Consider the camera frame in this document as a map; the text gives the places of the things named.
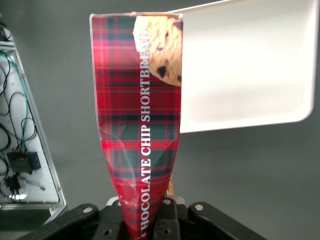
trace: white plastic tray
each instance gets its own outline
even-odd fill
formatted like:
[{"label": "white plastic tray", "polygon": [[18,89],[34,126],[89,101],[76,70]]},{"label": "white plastic tray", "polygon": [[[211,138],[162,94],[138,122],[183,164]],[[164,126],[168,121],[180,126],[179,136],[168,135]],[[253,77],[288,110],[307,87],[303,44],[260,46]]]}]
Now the white plastic tray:
[{"label": "white plastic tray", "polygon": [[225,0],[182,13],[182,133],[296,122],[313,109],[319,0]]}]

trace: screw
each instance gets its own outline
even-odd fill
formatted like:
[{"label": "screw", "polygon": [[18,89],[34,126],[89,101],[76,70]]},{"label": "screw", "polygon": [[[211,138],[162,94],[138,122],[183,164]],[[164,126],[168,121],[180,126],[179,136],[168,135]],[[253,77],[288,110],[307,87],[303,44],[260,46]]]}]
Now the screw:
[{"label": "screw", "polygon": [[197,204],[194,206],[195,209],[197,209],[198,211],[202,211],[204,209],[204,206],[202,206],[201,204]]},{"label": "screw", "polygon": [[86,207],[85,209],[82,210],[82,212],[83,212],[84,214],[87,214],[87,213],[90,213],[92,210],[93,210],[92,207]]},{"label": "screw", "polygon": [[165,205],[169,205],[169,204],[171,203],[171,200],[170,200],[170,199],[164,199],[164,200],[163,200],[163,203],[164,203]]}]

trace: tartan pattern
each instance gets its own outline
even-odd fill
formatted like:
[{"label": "tartan pattern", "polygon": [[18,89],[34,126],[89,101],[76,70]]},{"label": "tartan pattern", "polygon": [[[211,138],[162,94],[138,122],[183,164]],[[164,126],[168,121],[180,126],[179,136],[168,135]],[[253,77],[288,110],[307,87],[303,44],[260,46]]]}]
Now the tartan pattern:
[{"label": "tartan pattern", "polygon": [[[151,159],[149,226],[162,204],[180,133],[181,88],[150,75],[150,122],[141,121],[140,59],[135,17],[93,15],[91,47],[101,146],[132,239],[141,228],[141,159]],[[151,153],[141,154],[141,125],[150,128]]]}]

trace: snack bag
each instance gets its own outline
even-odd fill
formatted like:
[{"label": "snack bag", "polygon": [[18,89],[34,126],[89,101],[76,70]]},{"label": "snack bag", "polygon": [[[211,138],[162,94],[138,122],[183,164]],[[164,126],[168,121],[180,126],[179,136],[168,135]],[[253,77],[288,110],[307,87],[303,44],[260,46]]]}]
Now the snack bag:
[{"label": "snack bag", "polygon": [[132,240],[151,237],[179,143],[183,21],[90,16],[101,146]]}]

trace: gray background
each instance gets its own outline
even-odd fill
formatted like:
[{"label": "gray background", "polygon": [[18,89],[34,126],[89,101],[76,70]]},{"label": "gray background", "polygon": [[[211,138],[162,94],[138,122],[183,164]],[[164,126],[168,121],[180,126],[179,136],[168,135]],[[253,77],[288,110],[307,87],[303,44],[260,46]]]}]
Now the gray background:
[{"label": "gray background", "polygon": [[[90,13],[170,11],[204,0],[0,0],[70,208],[116,195],[96,126]],[[320,85],[299,123],[185,133],[174,191],[269,240],[320,239]]]}]

